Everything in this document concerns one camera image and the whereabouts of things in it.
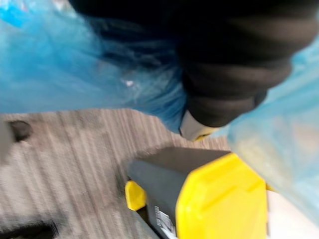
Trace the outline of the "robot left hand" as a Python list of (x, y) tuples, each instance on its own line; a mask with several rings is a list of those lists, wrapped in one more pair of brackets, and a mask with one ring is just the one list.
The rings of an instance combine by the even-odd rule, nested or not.
[(180, 135), (194, 141), (254, 110), (284, 82), (319, 31), (316, 0), (73, 0), (176, 38), (187, 104)]

